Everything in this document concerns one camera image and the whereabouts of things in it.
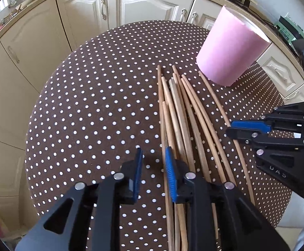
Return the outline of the pink cylindrical utensil holder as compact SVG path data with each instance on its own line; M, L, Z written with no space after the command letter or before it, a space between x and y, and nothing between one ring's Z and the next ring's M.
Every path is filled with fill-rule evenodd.
M223 6L198 52L196 63L212 82L230 87L270 44L255 23Z

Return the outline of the cream kitchen cabinets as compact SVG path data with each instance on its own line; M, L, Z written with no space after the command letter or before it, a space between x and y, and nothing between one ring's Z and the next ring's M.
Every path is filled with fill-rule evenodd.
M304 100L296 56L256 13L228 0L25 0L0 28L0 218L11 233L35 219L26 197L22 152L29 116L55 68L85 41L142 20L173 20L210 29L222 6L261 26L271 44L258 62L288 103Z

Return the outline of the brown polka dot tablecloth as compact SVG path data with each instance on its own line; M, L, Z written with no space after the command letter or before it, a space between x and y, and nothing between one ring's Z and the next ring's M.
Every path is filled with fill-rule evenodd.
M276 226L291 191L255 165L243 146L241 165L226 137L220 107L230 120L257 119L283 104L277 88L256 63L231 86L198 75L196 57L208 30L182 22L145 21L107 31L79 46L45 84L29 122L26 172L33 205L45 214L76 182L101 182L144 154L138 201L120 210L122 250L167 250L165 194L159 127L157 67L166 79L177 70L196 91L230 163L238 188Z

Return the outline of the green kitchen appliance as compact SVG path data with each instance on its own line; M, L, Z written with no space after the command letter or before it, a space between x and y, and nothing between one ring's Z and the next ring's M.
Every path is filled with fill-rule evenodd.
M303 29L289 17L282 17L275 23L275 29L291 45L293 41L304 38Z

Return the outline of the wooden chopstick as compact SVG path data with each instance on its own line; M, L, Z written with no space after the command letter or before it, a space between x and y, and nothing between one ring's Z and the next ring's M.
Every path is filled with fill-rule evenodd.
M167 133L167 141L168 146L172 147L172 149L175 149L176 142L174 138L174 131L173 126L171 122L170 112L167 105L167 102L163 101L163 115L165 120L165 126L166 126L166 133ZM178 217L178 208L177 205L174 203L174 220L175 220L175 250L181 251L181 239L180 239L180 226L179 226L179 217Z
M175 241L174 241L174 221L173 221L173 206L169 197L169 186L167 181L167 172L166 172L166 157L165 157L165 145L167 142L167 134L165 130L165 121L163 116L163 106L164 101L163 86L162 86L162 73L161 66L157 66L158 74L158 101L159 101L159 119L160 119L160 130L161 130L161 145L162 145L162 161L163 161L163 178L164 178L164 190L165 190L165 206L166 206L166 221L167 221L167 238L169 250L175 250Z
M193 135L194 135L194 140L196 142L198 156L199 156L199 159L200 159L200 164L201 164L201 168L202 168L204 178L207 180L207 182L212 182L212 180L210 178L208 162L206 160L201 135L200 135L200 132L199 132L199 129L198 129L198 125L197 125L195 116L194 116L194 112L192 111L192 107L191 107L191 104L190 104L191 100L189 98L189 93L187 92L186 88L184 87L182 81L180 81L180 75L178 73L178 70L177 70L176 66L173 65L172 69L173 69L175 78L177 79L177 81L179 83L179 87L180 87L180 90L181 90L181 96L182 96L182 99L183 99L184 105L185 105L185 110L186 110L186 112L188 113L188 116L189 116L189 121L190 121L191 129L192 129L192 132L193 132Z
M214 126L207 112L205 111L203 104L201 103L200 99L198 98L197 94L195 93L193 87L191 86L185 75L181 76L181 82L197 114L201 128L204 132L210 151L213 155L213 160L216 164L221 181L223 183L230 181L234 185L236 185L235 177L230 168L230 164L226 158L224 149L222 148L222 145L220 143L220 139L216 134Z
M186 161L189 165L189 171L195 173L196 171L195 171L195 165L194 165L193 149L192 149L192 144L191 144L191 140L190 140L189 129L188 129L187 122L186 122L185 109L182 107L182 104L181 104L181 93L178 90L178 87L177 87L177 84L176 84L174 78L170 79L169 85L171 88L171 93L172 93L172 97L173 97L174 104L175 104L175 109L176 109L178 120L179 120L182 140L184 143L183 147L184 147L185 158L183 158L183 159L186 159Z
M206 85L206 88L210 92L211 96L213 97L214 102L218 106L218 109L220 110L220 112L222 114L222 117L223 117L223 119L225 121L226 126L230 127L231 126L230 120L229 120L229 118L228 118L228 116L227 116L227 114L226 114L223 106L221 105L221 103L220 103L220 101L219 101L216 93L212 89L211 85L209 84L209 82L206 79L206 77L204 76L204 74L201 71L199 71L198 74L201 77L201 79L204 82L204 84ZM241 151L241 147L240 147L239 142L237 140L233 139L232 141L234 142L234 146L236 148L236 151L238 153L241 166L243 168L243 172L244 172L244 175L245 175L245 180L246 180L246 183L247 183L250 200L251 200L252 204L255 205L255 197L254 197L254 193L253 193L253 189L252 189L252 183L251 183L250 176L248 174L247 165L245 163L245 159L244 159L243 153Z
M175 142L176 142L175 149L172 149L172 150L174 153L174 157L176 159L179 159L179 157L181 157L181 154L184 152L184 147L183 147L184 144L183 144L183 140L182 140L178 117L176 114L174 102L173 102L172 95L171 95L170 89L168 87L167 81L166 81L165 77L161 77L161 80L162 80L162 85L163 85L163 91L165 94L165 101L167 102L169 112L170 112L171 122L172 122L172 126L173 126L173 131L174 131L174 138L175 138ZM180 235L181 235L181 249L188 250L185 208L184 208L183 204L177 204L177 208L178 208Z

